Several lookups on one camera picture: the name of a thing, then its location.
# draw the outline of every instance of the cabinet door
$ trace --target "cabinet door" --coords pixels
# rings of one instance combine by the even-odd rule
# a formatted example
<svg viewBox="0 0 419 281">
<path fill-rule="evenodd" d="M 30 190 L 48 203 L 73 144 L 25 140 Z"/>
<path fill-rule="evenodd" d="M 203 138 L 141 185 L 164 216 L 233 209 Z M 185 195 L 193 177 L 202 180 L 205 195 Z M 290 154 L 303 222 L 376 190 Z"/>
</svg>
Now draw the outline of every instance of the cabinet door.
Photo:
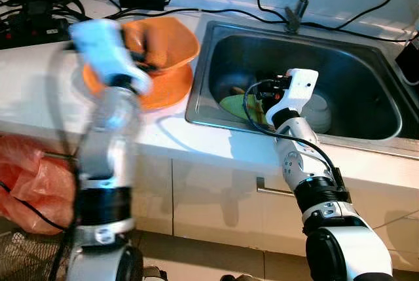
<svg viewBox="0 0 419 281">
<path fill-rule="evenodd" d="M 281 175 L 174 160 L 174 235 L 303 254 L 305 237 L 295 199 L 258 193 L 257 177 L 286 189 Z"/>
<path fill-rule="evenodd" d="M 419 271 L 419 212 L 375 229 L 392 256 L 395 269 Z"/>
<path fill-rule="evenodd" d="M 172 161 L 139 155 L 132 190 L 136 228 L 172 234 Z"/>
<path fill-rule="evenodd" d="M 419 210 L 419 189 L 355 179 L 346 180 L 352 202 L 372 228 Z"/>
</svg>

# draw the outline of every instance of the kitchen counter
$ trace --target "kitchen counter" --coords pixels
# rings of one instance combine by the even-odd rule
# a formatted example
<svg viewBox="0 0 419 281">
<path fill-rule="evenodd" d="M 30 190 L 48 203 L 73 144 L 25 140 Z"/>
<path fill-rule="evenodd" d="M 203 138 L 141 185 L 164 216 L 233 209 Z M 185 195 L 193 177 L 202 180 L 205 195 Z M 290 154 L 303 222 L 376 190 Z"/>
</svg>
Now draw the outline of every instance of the kitchen counter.
<svg viewBox="0 0 419 281">
<path fill-rule="evenodd" d="M 88 0 L 85 4 L 88 9 L 94 7 L 93 13 L 97 18 L 109 13 L 109 5 L 104 6 L 95 0 Z M 208 15 L 188 13 L 174 16 L 202 40 Z M 326 32 L 304 28 L 301 33 L 321 37 Z M 349 42 L 360 40 L 350 35 L 344 37 Z M 384 51 L 385 56 L 391 57 L 388 48 L 370 40 L 367 43 L 376 45 Z M 49 61 L 62 46 L 63 43 L 53 43 L 0 51 L 0 131 L 58 142 L 55 133 L 57 127 L 50 116 L 45 92 L 50 89 Z M 75 54 L 67 54 L 55 73 L 59 84 L 59 99 L 55 102 L 62 110 L 64 130 L 70 140 L 76 143 L 94 106 L 93 97 L 83 86 L 81 66 Z M 143 127 L 136 138 L 138 151 L 171 159 L 280 173 L 280 162 L 272 138 L 191 124 L 185 120 L 186 105 L 187 98 L 173 107 L 144 114 Z M 332 145 L 322 147 L 347 179 L 419 189 L 417 160 Z M 419 149 L 413 154 L 419 157 Z"/>
</svg>

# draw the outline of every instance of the stainless steel sink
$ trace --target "stainless steel sink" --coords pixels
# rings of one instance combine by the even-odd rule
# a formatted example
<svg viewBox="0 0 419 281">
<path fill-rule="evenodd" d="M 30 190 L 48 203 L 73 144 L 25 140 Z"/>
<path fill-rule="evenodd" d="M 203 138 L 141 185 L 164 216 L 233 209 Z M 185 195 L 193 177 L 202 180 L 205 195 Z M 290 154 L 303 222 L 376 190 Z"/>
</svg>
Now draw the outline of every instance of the stainless steel sink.
<svg viewBox="0 0 419 281">
<path fill-rule="evenodd" d="M 207 24 L 186 118 L 253 131 L 219 102 L 232 86 L 246 89 L 294 67 L 319 72 L 314 92 L 332 114 L 323 142 L 360 147 L 365 140 L 419 139 L 419 111 L 377 48 L 214 21 Z"/>
</svg>

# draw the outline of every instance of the white bowl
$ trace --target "white bowl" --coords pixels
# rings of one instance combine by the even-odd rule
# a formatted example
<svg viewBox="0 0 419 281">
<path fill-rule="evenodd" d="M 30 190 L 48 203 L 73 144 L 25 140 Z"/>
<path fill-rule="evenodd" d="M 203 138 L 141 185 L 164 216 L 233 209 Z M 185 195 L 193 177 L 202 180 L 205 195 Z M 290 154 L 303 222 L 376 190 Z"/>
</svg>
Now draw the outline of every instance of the white bowl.
<svg viewBox="0 0 419 281">
<path fill-rule="evenodd" d="M 312 130 L 318 134 L 326 133 L 332 124 L 332 113 L 327 101 L 318 94 L 313 94 L 302 108 L 301 117 L 304 117 Z"/>
</svg>

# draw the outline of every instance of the wire basket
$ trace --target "wire basket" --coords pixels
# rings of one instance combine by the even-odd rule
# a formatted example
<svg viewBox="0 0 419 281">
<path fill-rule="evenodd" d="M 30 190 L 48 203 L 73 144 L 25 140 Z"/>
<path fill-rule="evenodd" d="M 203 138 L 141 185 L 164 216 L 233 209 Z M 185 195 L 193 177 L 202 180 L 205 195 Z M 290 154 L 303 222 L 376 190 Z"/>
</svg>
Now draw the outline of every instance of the wire basket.
<svg viewBox="0 0 419 281">
<path fill-rule="evenodd" d="M 0 234 L 0 280 L 48 280 L 62 234 L 29 234 L 21 229 Z M 69 247 L 64 250 L 57 280 L 65 280 Z"/>
</svg>

